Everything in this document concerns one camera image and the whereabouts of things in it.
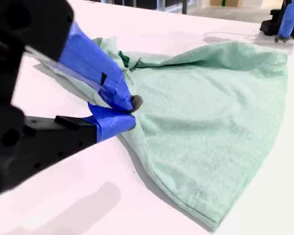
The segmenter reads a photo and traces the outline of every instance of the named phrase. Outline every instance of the cloth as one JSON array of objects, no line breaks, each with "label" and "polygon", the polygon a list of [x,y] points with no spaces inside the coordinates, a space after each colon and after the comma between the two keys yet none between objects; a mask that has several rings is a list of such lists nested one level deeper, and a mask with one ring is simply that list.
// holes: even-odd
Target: cloth
[{"label": "cloth", "polygon": [[[94,40],[144,103],[122,135],[152,180],[215,230],[269,154],[284,113],[287,54],[239,42],[170,57]],[[88,85],[66,76],[95,103]]]}]

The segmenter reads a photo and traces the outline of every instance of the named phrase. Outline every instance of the robotic arm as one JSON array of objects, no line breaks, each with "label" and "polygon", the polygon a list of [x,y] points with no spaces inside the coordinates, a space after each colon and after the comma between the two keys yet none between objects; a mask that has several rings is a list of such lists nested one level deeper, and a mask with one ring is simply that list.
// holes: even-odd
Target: robotic arm
[{"label": "robotic arm", "polygon": [[[111,108],[89,105],[86,118],[25,117],[10,103],[24,51],[86,82]],[[133,128],[130,113],[141,104],[117,64],[74,23],[65,0],[0,0],[0,193]]]}]

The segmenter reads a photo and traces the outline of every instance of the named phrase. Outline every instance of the white tabletop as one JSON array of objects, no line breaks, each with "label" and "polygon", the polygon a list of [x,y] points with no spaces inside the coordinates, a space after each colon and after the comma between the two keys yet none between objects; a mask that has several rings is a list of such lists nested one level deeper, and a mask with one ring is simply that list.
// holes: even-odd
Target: white tabletop
[{"label": "white tabletop", "polygon": [[[177,54],[240,40],[287,49],[289,87],[276,144],[217,235],[294,235],[294,41],[274,44],[259,25],[70,0],[89,37],[121,50]],[[27,115],[85,117],[87,104],[24,58],[13,103]],[[146,176],[117,139],[94,145],[0,196],[0,235],[207,235]]]}]

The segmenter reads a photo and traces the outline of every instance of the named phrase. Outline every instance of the blue tape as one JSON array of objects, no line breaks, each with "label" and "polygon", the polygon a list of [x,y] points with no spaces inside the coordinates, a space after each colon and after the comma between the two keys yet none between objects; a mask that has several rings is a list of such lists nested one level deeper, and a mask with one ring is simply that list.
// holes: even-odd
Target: blue tape
[{"label": "blue tape", "polygon": [[[94,88],[113,109],[133,109],[122,70],[80,30],[76,22],[71,26],[59,62],[71,70],[63,72]],[[104,84],[100,84],[102,73],[106,75]]]},{"label": "blue tape", "polygon": [[290,4],[288,4],[283,19],[280,25],[278,35],[281,37],[290,37],[294,28],[294,0]]},{"label": "blue tape", "polygon": [[97,126],[97,142],[104,141],[135,126],[133,115],[88,103],[92,116],[83,118]]}]

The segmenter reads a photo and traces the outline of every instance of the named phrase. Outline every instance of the floor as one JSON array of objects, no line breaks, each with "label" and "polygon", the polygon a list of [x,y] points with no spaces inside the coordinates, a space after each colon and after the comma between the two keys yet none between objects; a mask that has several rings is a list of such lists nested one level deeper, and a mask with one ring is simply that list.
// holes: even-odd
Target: floor
[{"label": "floor", "polygon": [[206,7],[189,8],[188,15],[217,19],[261,23],[270,20],[271,9],[280,9],[283,0],[265,0],[261,8],[250,7]]}]

